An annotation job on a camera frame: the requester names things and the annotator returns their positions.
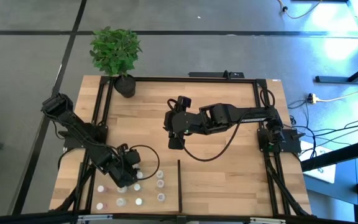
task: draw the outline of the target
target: wire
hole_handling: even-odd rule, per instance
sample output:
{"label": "wire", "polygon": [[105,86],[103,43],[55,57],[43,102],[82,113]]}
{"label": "wire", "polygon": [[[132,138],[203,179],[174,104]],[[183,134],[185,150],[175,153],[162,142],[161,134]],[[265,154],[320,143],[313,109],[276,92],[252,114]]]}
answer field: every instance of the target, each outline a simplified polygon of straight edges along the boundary
{"label": "wire", "polygon": [[336,129],[336,130],[334,130],[334,131],[330,131],[330,132],[327,132],[327,133],[318,134],[318,135],[316,135],[316,137],[317,137],[317,136],[323,136],[323,135],[326,135],[326,134],[331,134],[331,133],[334,133],[334,132],[337,132],[337,131],[343,131],[343,130],[346,130],[346,129],[357,128],[357,127],[358,127],[358,125],[356,125],[356,126],[350,126],[350,127],[346,127],[346,128],[341,128],[341,129]]}
{"label": "wire", "polygon": [[[45,116],[46,116],[47,118],[49,118],[51,121],[57,121],[57,122],[59,122],[58,119],[57,119],[57,118],[54,118],[53,116],[50,116],[50,115],[47,115],[47,114],[45,114]],[[114,149],[114,150],[118,153],[117,148],[115,148],[114,146],[110,146],[110,145],[107,145],[107,144],[98,144],[98,143],[95,143],[95,142],[91,142],[89,139],[86,139],[86,138],[82,135],[82,133],[80,133],[79,130],[77,130],[77,129],[75,128],[74,125],[72,125],[72,124],[70,124],[70,123],[67,123],[67,122],[63,122],[63,121],[61,121],[61,123],[62,123],[62,124],[65,124],[65,125],[68,125],[68,126],[71,126],[71,127],[78,133],[78,135],[80,135],[87,143],[89,143],[89,144],[91,144],[91,145],[94,145],[94,146],[108,147],[108,148]]]}
{"label": "wire", "polygon": [[[266,89],[266,91],[267,91],[267,93],[270,94],[270,96],[272,96],[273,103],[272,103],[271,106],[276,105],[276,98],[274,97],[273,93],[272,93],[270,90],[268,90],[268,89]],[[260,100],[261,100],[261,102],[263,103],[263,105],[266,106],[265,101],[264,101],[264,98],[262,97],[262,92],[263,92],[263,90],[261,90],[261,91],[259,92]]]}
{"label": "wire", "polygon": [[324,129],[320,129],[320,130],[314,130],[314,132],[319,132],[319,131],[335,131],[336,129],[333,128],[324,128]]}
{"label": "wire", "polygon": [[150,146],[146,146],[146,145],[135,145],[129,148],[129,150],[135,148],[135,147],[146,147],[148,149],[150,149],[151,151],[154,152],[154,154],[157,156],[157,168],[155,169],[154,173],[152,173],[150,176],[148,177],[144,177],[144,178],[139,178],[138,180],[147,180],[149,178],[151,178],[152,176],[155,175],[155,173],[157,173],[158,169],[160,168],[160,157],[158,156],[158,153]]}
{"label": "wire", "polygon": [[[333,139],[331,139],[331,141],[332,141],[332,140],[335,140],[335,139],[339,139],[339,138],[341,138],[341,137],[343,137],[343,136],[345,136],[345,135],[354,133],[354,132],[356,132],[356,131],[358,131],[358,129],[353,130],[353,131],[351,131],[351,132],[349,132],[349,133],[345,133],[345,134],[343,134],[343,135],[340,135],[340,136],[338,136],[338,137],[336,137],[336,138],[333,138]],[[329,142],[329,141],[326,141],[326,142],[324,142],[324,143],[322,143],[322,144],[319,144],[318,146],[322,146],[323,144],[326,144],[326,143],[328,143],[328,142]]]}
{"label": "wire", "polygon": [[313,135],[312,136],[312,138],[313,138],[313,148],[312,148],[313,152],[310,155],[310,159],[313,158],[313,156],[316,155],[316,147],[317,147],[316,146],[316,136],[314,135],[314,132],[310,128],[305,127],[305,126],[293,126],[293,128],[306,128]]}
{"label": "wire", "polygon": [[357,123],[357,122],[358,122],[358,120],[357,120],[357,121],[353,121],[353,122],[351,122],[351,123],[345,125],[344,128],[346,128],[346,127],[347,127],[348,125],[350,125],[350,124],[354,124],[354,123]]}
{"label": "wire", "polygon": [[241,116],[241,118],[239,119],[239,122],[237,123],[237,126],[236,126],[236,128],[235,128],[233,134],[231,135],[229,142],[226,144],[226,146],[222,149],[222,151],[221,151],[218,155],[216,155],[216,156],[214,156],[214,157],[212,157],[212,158],[209,158],[209,159],[200,159],[200,158],[197,158],[197,157],[195,157],[192,153],[190,153],[190,152],[187,150],[187,148],[185,147],[185,144],[183,143],[183,141],[182,141],[180,138],[178,138],[178,139],[179,139],[179,142],[180,142],[181,146],[183,147],[183,149],[185,150],[185,152],[186,152],[190,157],[192,157],[193,159],[195,159],[195,160],[197,160],[197,161],[200,161],[200,162],[213,161],[213,160],[219,158],[219,157],[226,151],[226,149],[228,149],[228,147],[230,146],[230,143],[231,143],[231,142],[233,141],[233,139],[234,139],[234,136],[236,136],[237,130],[239,129],[239,126],[240,126],[240,124],[241,124],[241,121],[242,121],[243,117],[244,117],[245,115],[247,115],[247,114],[249,114],[249,112],[248,112],[248,113],[244,113],[244,114]]}
{"label": "wire", "polygon": [[62,137],[60,137],[60,136],[58,135],[58,133],[57,133],[57,127],[56,127],[56,124],[55,124],[55,122],[54,122],[54,121],[52,121],[52,124],[53,124],[53,126],[55,127],[55,134],[56,134],[56,137],[57,137],[57,138],[59,138],[59,139],[61,139],[61,140],[64,140],[65,138],[62,138]]}
{"label": "wire", "polygon": [[286,6],[284,5],[284,3],[282,2],[282,0],[278,0],[278,1],[279,1],[280,5],[281,5],[281,7],[282,7],[282,10],[287,14],[287,16],[288,16],[289,18],[291,18],[291,19],[299,19],[299,18],[301,18],[301,17],[307,15],[307,14],[308,14],[309,12],[311,12],[313,9],[315,9],[315,7],[317,7],[323,0],[320,0],[319,2],[317,2],[316,5],[314,5],[313,7],[311,7],[307,12],[305,12],[304,14],[302,14],[302,15],[300,15],[300,16],[291,16],[291,15],[289,15],[289,13],[287,12],[287,11],[288,11],[288,7],[286,7]]}
{"label": "wire", "polygon": [[333,140],[322,138],[322,137],[316,137],[316,139],[323,139],[323,140],[326,140],[327,142],[333,142],[333,143],[336,143],[336,144],[347,144],[348,146],[352,145],[352,144],[349,144],[349,143],[346,143],[346,142],[337,142],[337,141],[333,141]]}
{"label": "wire", "polygon": [[[302,102],[302,103],[301,103],[300,105],[296,105],[296,106],[294,106],[294,107],[291,107],[291,105],[294,105],[294,104],[297,103],[297,102]],[[287,108],[288,108],[288,109],[297,109],[297,108],[303,106],[305,103],[306,103],[306,100],[296,100],[296,101],[290,103],[289,105],[287,105]]]}
{"label": "wire", "polygon": [[168,106],[169,106],[169,108],[173,111],[173,106],[170,104],[170,102],[172,102],[172,103],[178,103],[176,100],[174,100],[174,99],[169,99],[168,101],[167,101],[167,104],[168,104]]}
{"label": "wire", "polygon": [[308,102],[305,103],[306,105],[306,127],[309,127],[309,108],[308,108]]}
{"label": "wire", "polygon": [[351,95],[356,94],[356,93],[358,93],[358,91],[356,91],[354,93],[350,93],[348,95],[341,96],[341,97],[333,98],[333,99],[330,99],[330,100],[322,100],[322,99],[319,99],[319,98],[316,97],[316,99],[317,99],[316,101],[331,102],[331,101],[334,101],[334,100],[340,100],[340,99],[346,98],[346,97],[351,96]]}
{"label": "wire", "polygon": [[65,152],[63,152],[62,155],[60,155],[59,160],[57,161],[57,170],[60,169],[60,163],[62,162],[62,158],[63,158],[67,153],[71,152],[72,150],[73,150],[73,148],[70,148],[70,149],[68,148]]}

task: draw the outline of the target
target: black plant pot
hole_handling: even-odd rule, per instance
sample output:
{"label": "black plant pot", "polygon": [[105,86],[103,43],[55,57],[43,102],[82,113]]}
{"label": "black plant pot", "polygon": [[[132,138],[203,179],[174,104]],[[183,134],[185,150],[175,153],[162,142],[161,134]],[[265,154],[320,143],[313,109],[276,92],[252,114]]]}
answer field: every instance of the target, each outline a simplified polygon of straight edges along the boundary
{"label": "black plant pot", "polygon": [[135,95],[136,82],[132,75],[120,75],[114,82],[114,87],[123,97],[131,98]]}

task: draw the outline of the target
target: black metal table leg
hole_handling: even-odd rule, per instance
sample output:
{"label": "black metal table leg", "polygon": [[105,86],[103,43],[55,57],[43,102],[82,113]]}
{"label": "black metal table leg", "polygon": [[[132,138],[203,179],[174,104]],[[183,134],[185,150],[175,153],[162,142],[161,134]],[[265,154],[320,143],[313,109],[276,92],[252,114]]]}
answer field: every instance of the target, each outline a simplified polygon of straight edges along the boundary
{"label": "black metal table leg", "polygon": [[317,76],[318,83],[358,84],[358,71],[351,77]]}

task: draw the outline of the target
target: black cable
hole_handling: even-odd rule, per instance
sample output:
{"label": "black cable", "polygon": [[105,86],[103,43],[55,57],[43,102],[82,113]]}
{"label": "black cable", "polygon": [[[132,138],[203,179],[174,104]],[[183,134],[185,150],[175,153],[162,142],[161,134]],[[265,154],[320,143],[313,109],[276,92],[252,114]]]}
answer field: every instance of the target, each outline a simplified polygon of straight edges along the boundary
{"label": "black cable", "polygon": [[146,145],[136,145],[136,146],[132,146],[132,147],[129,148],[129,150],[131,150],[131,149],[133,149],[133,148],[135,148],[135,147],[146,147],[146,148],[150,149],[151,151],[153,151],[154,154],[157,156],[157,168],[155,169],[154,173],[151,174],[151,175],[148,176],[148,177],[144,177],[144,178],[139,178],[139,179],[138,179],[138,180],[147,180],[147,179],[151,178],[152,176],[154,176],[155,173],[157,173],[158,169],[160,168],[160,157],[158,156],[158,153],[157,153],[152,147],[146,146]]}
{"label": "black cable", "polygon": [[[302,103],[301,103],[300,105],[296,105],[296,106],[294,106],[294,107],[291,107],[291,105],[294,105],[294,104],[297,103],[297,102],[302,102]],[[297,109],[297,108],[303,106],[305,103],[306,103],[306,100],[296,100],[296,101],[290,103],[289,105],[287,105],[287,108],[288,108],[288,109]]]}
{"label": "black cable", "polygon": [[306,105],[306,127],[309,127],[309,108],[308,108],[308,102],[305,103]]}
{"label": "black cable", "polygon": [[357,123],[357,122],[358,122],[358,120],[357,120],[357,121],[350,122],[349,124],[345,125],[344,128],[346,128],[346,127],[347,127],[348,125],[350,125],[350,124],[354,124],[354,123]]}
{"label": "black cable", "polygon": [[313,148],[312,148],[313,152],[310,155],[310,159],[313,158],[316,155],[316,135],[314,135],[314,132],[306,126],[293,126],[293,128],[306,128],[313,135],[313,137],[312,137],[313,138]]}
{"label": "black cable", "polygon": [[219,157],[226,151],[226,149],[228,149],[228,147],[230,146],[230,143],[231,143],[231,142],[233,141],[233,139],[234,139],[234,136],[236,136],[237,130],[239,129],[239,126],[240,126],[240,124],[241,124],[241,121],[242,121],[243,117],[244,117],[245,115],[247,115],[247,114],[249,114],[249,113],[244,113],[244,114],[241,116],[241,118],[239,119],[239,122],[237,123],[237,126],[236,126],[236,128],[235,128],[233,134],[231,135],[229,142],[226,144],[226,146],[222,149],[222,151],[221,151],[218,155],[216,155],[216,156],[214,156],[214,157],[212,157],[212,158],[209,158],[209,159],[200,159],[200,158],[197,158],[197,157],[195,157],[192,153],[190,153],[190,152],[187,150],[187,148],[185,147],[185,144],[183,143],[183,141],[182,141],[180,138],[178,138],[178,139],[179,139],[179,142],[180,142],[181,146],[183,147],[183,149],[185,150],[185,152],[186,152],[190,157],[192,157],[193,159],[195,159],[195,160],[197,160],[197,161],[200,161],[200,162],[213,161],[213,160],[219,158]]}
{"label": "black cable", "polygon": [[[276,105],[276,98],[274,97],[274,94],[273,94],[270,90],[268,90],[268,89],[266,89],[266,91],[267,91],[267,93],[270,94],[270,96],[272,96],[273,103],[272,103],[271,106]],[[261,90],[261,91],[259,92],[260,100],[261,100],[261,102],[263,103],[263,105],[266,106],[265,101],[264,101],[264,98],[262,97],[262,92],[263,92],[263,90]]]}
{"label": "black cable", "polygon": [[54,122],[54,121],[51,121],[51,122],[52,122],[53,126],[55,127],[55,134],[56,134],[56,137],[57,137],[57,138],[59,138],[60,140],[64,140],[65,138],[61,138],[61,137],[59,137],[59,135],[58,135],[58,133],[57,133],[57,127],[56,127],[55,122]]}
{"label": "black cable", "polygon": [[318,135],[316,135],[316,137],[318,137],[318,136],[323,136],[323,135],[326,135],[326,134],[331,134],[331,133],[334,133],[334,132],[337,132],[337,131],[343,131],[343,130],[346,130],[346,129],[357,128],[357,127],[358,127],[358,125],[356,125],[356,126],[350,126],[350,127],[346,127],[346,128],[341,128],[341,129],[336,129],[336,130],[334,130],[334,131],[330,131],[330,132],[327,132],[327,133],[318,134]]}
{"label": "black cable", "polygon": [[333,128],[324,128],[324,129],[320,129],[320,130],[313,130],[314,132],[319,132],[319,131],[335,131],[336,129]]}
{"label": "black cable", "polygon": [[[46,116],[48,119],[50,119],[51,121],[59,122],[59,120],[58,120],[57,118],[53,117],[53,116],[50,116],[50,115],[47,115],[47,114],[46,114],[45,116]],[[77,130],[77,129],[75,128],[74,125],[72,125],[72,124],[70,124],[70,123],[67,123],[67,122],[63,122],[63,121],[61,121],[61,122],[62,122],[62,124],[71,126],[71,127],[78,133],[78,135],[80,135],[87,143],[89,143],[89,144],[91,144],[91,145],[94,145],[94,146],[108,147],[108,148],[110,148],[110,149],[114,149],[114,150],[117,152],[117,154],[118,154],[118,150],[117,150],[117,148],[115,148],[114,146],[110,146],[110,145],[107,145],[107,144],[99,144],[99,143],[91,142],[89,139],[85,138],[85,137],[82,135],[82,133],[80,133],[79,130]]]}
{"label": "black cable", "polygon": [[71,152],[73,148],[68,148],[62,155],[60,155],[59,160],[57,161],[57,170],[60,169],[60,163],[62,162],[62,158],[69,152]]}
{"label": "black cable", "polygon": [[296,119],[292,115],[290,115],[290,121],[292,125],[296,125]]}
{"label": "black cable", "polygon": [[351,146],[352,144],[349,144],[349,143],[346,143],[346,142],[337,142],[337,141],[333,141],[333,140],[330,140],[330,139],[326,139],[326,138],[322,138],[322,137],[316,137],[318,139],[323,139],[325,141],[329,141],[329,142],[333,142],[333,143],[336,143],[336,144],[347,144],[348,146]]}
{"label": "black cable", "polygon": [[173,106],[170,104],[170,102],[172,102],[174,104],[177,104],[178,102],[176,100],[174,100],[174,99],[169,99],[167,101],[167,104],[168,104],[169,108],[173,111]]}

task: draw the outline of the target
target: black aluminum frame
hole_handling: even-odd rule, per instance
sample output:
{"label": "black aluminum frame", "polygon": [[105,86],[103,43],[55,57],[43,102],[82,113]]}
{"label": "black aluminum frame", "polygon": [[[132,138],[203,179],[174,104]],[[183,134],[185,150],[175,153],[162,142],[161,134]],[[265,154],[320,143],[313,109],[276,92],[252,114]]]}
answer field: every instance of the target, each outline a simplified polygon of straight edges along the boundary
{"label": "black aluminum frame", "polygon": [[[85,10],[87,0],[81,0],[81,4],[78,10],[78,14],[75,19],[74,26],[72,30],[0,30],[0,35],[69,35],[69,41],[62,59],[62,66],[58,72],[56,82],[53,86],[52,94],[55,94],[59,91],[62,84],[63,76],[65,74],[65,69],[67,67],[68,60],[70,58],[71,50],[77,35],[92,35],[92,31],[89,30],[78,30],[82,15]],[[350,2],[347,2],[347,5],[352,9]],[[304,32],[304,31],[229,31],[229,30],[136,30],[139,35],[278,35],[278,36],[294,36],[294,37],[342,37],[342,38],[358,38],[358,32]],[[26,172],[23,173],[23,176],[20,180],[18,186],[17,194],[14,198],[14,203],[10,206],[12,214],[18,215],[21,213],[24,206],[25,198],[27,196],[28,190],[30,188],[30,183],[34,175],[34,170],[37,165],[38,158],[40,156],[40,151],[45,139],[47,132],[49,120],[45,117],[42,118],[37,131],[36,138],[32,149],[30,151],[30,156],[25,165]]]}
{"label": "black aluminum frame", "polygon": [[[106,98],[105,107],[103,110],[103,119],[99,123],[100,125],[104,126],[106,124],[107,114],[109,105],[111,102],[111,95],[112,95],[112,86],[114,85],[114,80],[116,77],[101,77],[99,83],[99,90],[97,94],[97,99],[95,102],[92,123],[96,124],[97,117],[100,110],[101,105],[101,98],[103,95],[103,88],[105,84],[109,83],[108,87],[108,97]],[[248,83],[252,84],[254,89],[254,97],[255,97],[255,105],[260,106],[260,99],[258,94],[258,85],[264,86],[266,84],[266,80],[256,80],[256,79],[245,79],[245,78],[163,78],[163,77],[135,77],[137,81],[140,82],[202,82],[202,83]],[[264,91],[264,98],[266,104],[269,103],[269,96],[266,91]],[[263,152],[264,159],[270,160],[270,156],[268,152]],[[79,171],[79,178],[82,177],[82,174],[87,170],[89,163],[89,157],[85,154],[84,160],[81,163],[81,169]],[[282,167],[281,161],[276,160],[276,166],[278,170],[281,170],[281,177],[282,174]],[[35,166],[28,167],[27,169],[35,169]],[[13,215],[13,216],[5,216],[0,217],[0,223],[65,223],[71,222],[75,223],[77,221],[84,221],[86,223],[89,222],[92,218],[96,219],[126,219],[126,220],[176,220],[177,223],[183,224],[190,221],[218,221],[218,222],[255,222],[257,218],[273,218],[273,219],[283,219],[286,220],[287,223],[353,223],[353,222],[342,222],[336,220],[325,220],[316,218],[314,216],[293,216],[290,213],[285,211],[286,214],[278,214],[277,208],[277,199],[275,198],[275,188],[274,182],[272,177],[267,172],[267,180],[269,186],[269,193],[270,193],[270,202],[272,204],[272,217],[250,217],[250,216],[222,216],[222,215],[186,215],[186,214],[178,214],[178,215],[148,215],[148,214],[136,214],[136,213],[115,213],[115,214],[98,214],[92,215],[90,214],[91,211],[91,200],[93,196],[92,185],[94,185],[94,173],[91,176],[91,184],[88,189],[87,199],[86,199],[86,207],[84,210],[79,210],[79,201],[80,201],[80,192],[83,189],[77,187],[78,191],[76,192],[77,198],[76,203],[74,206],[73,211],[68,212],[48,212],[48,213],[35,213],[35,214],[25,214],[25,215]],[[181,205],[181,177],[180,177],[180,161],[178,161],[178,181],[179,181],[179,212],[182,210]],[[283,200],[283,206],[286,210],[286,205],[288,206],[288,202]]]}

